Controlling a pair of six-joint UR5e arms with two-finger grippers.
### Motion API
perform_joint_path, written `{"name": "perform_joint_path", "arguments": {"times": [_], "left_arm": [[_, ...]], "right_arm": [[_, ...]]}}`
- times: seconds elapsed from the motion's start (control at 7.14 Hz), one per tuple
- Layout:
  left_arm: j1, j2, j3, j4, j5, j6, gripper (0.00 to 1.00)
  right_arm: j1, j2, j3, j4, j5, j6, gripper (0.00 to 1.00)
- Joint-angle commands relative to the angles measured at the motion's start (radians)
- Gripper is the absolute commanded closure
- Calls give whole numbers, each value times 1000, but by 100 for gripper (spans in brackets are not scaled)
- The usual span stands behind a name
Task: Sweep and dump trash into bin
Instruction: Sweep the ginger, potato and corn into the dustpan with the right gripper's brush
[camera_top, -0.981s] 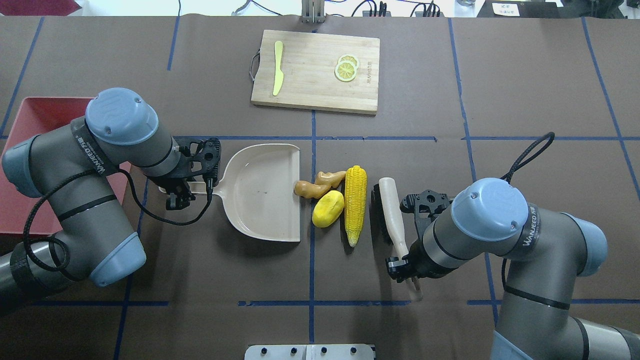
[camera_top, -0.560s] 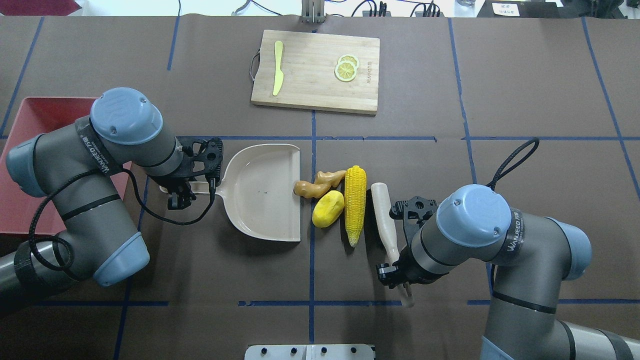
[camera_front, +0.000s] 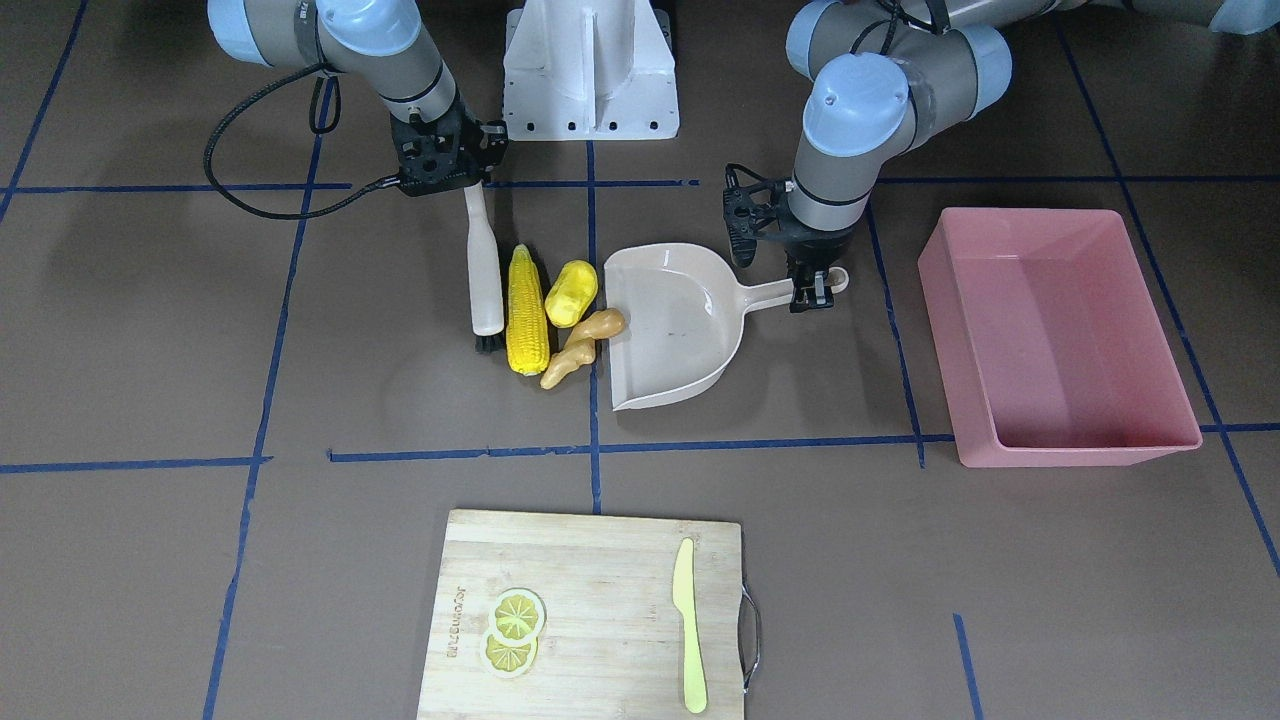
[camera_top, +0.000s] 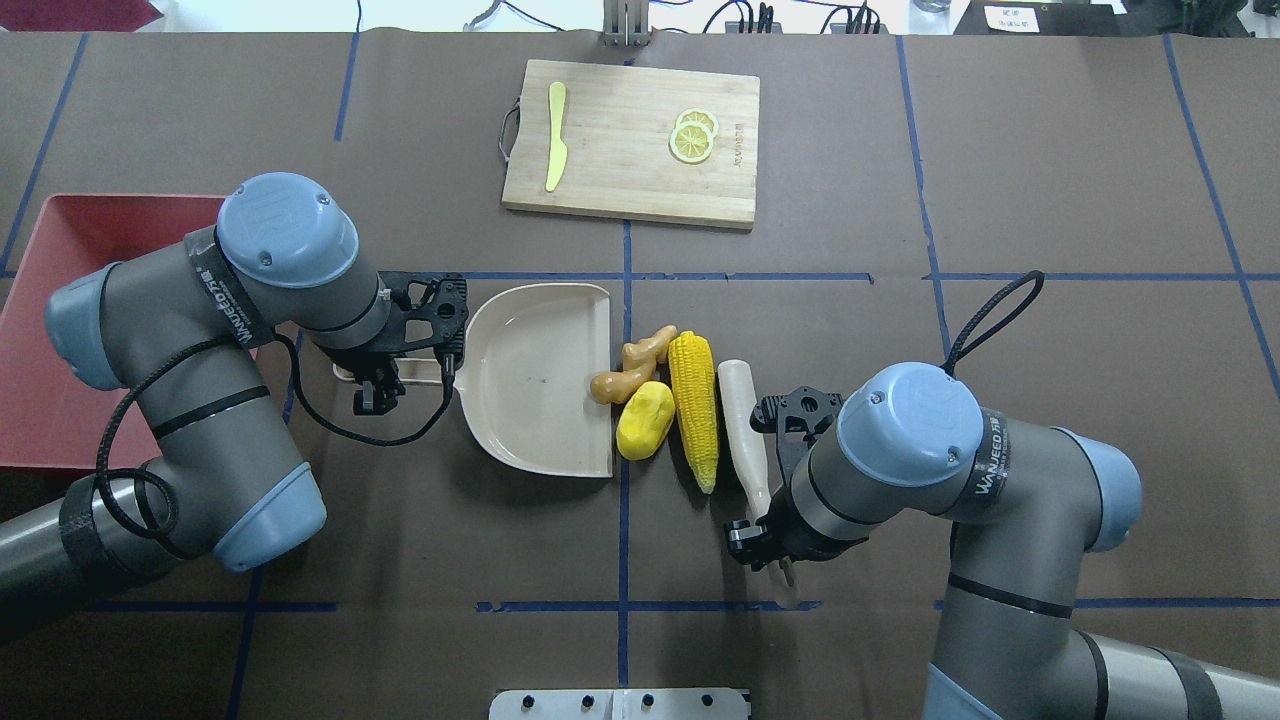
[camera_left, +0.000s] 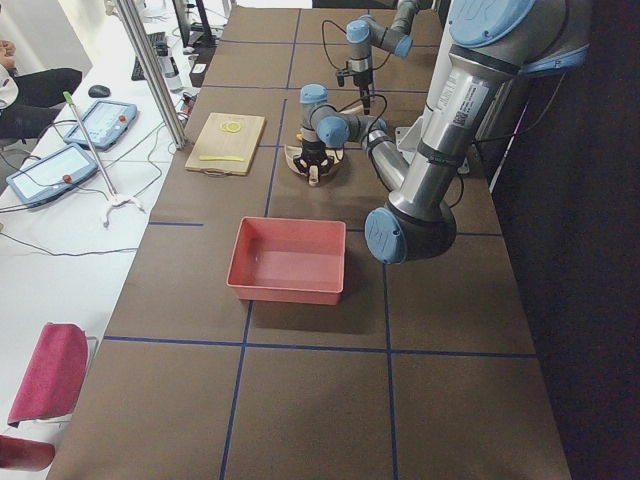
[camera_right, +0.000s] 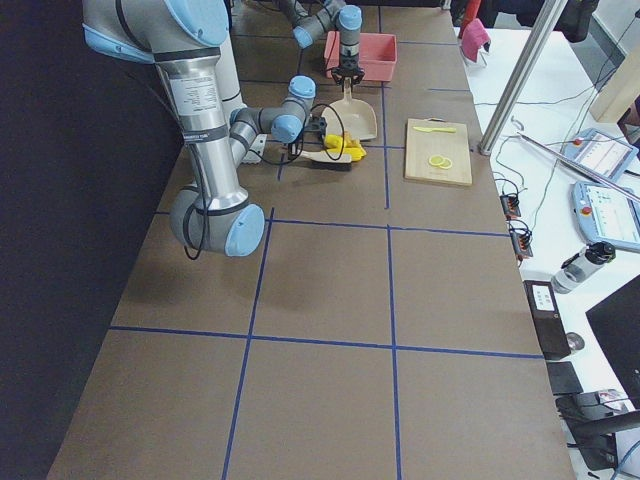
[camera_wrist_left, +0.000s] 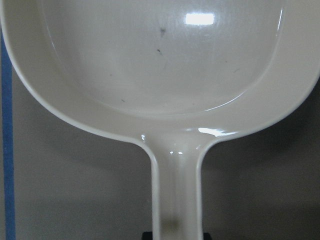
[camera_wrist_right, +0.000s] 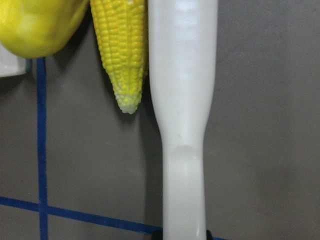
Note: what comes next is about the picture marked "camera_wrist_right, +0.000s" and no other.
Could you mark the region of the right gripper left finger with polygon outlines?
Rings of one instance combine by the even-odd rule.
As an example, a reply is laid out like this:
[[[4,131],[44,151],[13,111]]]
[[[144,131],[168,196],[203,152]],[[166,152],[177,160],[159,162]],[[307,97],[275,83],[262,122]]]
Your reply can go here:
[[[155,230],[151,234],[151,240],[163,240],[163,231],[162,230]]]

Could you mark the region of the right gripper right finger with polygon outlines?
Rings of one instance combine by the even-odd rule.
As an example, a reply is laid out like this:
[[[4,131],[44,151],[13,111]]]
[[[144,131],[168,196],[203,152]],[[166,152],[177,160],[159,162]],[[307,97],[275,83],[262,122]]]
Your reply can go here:
[[[214,237],[209,230],[206,230],[206,240],[214,240]]]

